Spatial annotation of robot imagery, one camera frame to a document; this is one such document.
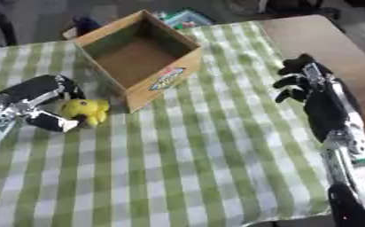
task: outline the green checkered tablecloth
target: green checkered tablecloth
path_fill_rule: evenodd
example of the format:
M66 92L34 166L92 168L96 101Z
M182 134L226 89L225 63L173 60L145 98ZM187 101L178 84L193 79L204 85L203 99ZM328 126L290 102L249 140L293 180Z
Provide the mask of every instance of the green checkered tablecloth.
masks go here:
M239 226L327 213L301 108L277 105L281 60L255 22L197 27L201 70L96 129L20 124L0 145L0 226ZM70 42L0 49L0 89L40 74L97 82Z

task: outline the table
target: table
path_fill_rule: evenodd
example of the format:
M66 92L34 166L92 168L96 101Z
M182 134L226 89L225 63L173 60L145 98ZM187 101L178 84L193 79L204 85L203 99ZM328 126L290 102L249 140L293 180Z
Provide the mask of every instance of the table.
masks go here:
M16 127L0 146L0 226L238 226L328 214L301 106L273 100L281 58L263 31L285 54L277 34L291 23L261 23L187 30L203 47L201 70L137 113L113 103L101 127L65 135ZM99 97L70 42L0 49L0 89L46 73Z

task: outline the open box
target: open box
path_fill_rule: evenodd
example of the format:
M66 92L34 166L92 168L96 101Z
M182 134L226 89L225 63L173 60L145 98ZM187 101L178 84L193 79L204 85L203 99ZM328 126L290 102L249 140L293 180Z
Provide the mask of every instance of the open box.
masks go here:
M74 40L99 81L133 113L199 69L200 46L147 11Z

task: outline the black glove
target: black glove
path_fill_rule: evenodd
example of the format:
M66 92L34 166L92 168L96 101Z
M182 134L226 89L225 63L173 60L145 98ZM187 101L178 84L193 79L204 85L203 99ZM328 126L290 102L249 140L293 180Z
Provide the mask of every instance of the black glove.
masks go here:
M274 88L280 89L285 86L297 85L299 89L285 89L277 97L276 102L281 103L287 98L293 98L299 102L304 102L304 111L307 114L309 126L315 137L323 142L331 130L342 129L345 125L346 114L336 104L332 98L330 86L315 88L304 76L303 68L307 64L315 63L323 75L332 74L325 66L319 64L307 54L302 54L297 59L287 59L283 62L284 68L279 70L281 80L273 84ZM340 79L346 97L351 102L353 108L361 114L361 109L348 87Z

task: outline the black chair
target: black chair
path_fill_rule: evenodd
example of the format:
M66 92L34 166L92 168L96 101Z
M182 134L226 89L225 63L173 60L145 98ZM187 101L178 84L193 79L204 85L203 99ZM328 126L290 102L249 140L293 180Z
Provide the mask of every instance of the black chair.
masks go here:
M324 0L310 2L308 0L269 0L267 3L267 13L277 18L286 18L294 16L304 16L319 14L329 20L338 20L341 11L336 8L322 7Z
M8 18L0 12L0 29L4 35L4 42L7 46L17 45L17 38L14 28Z

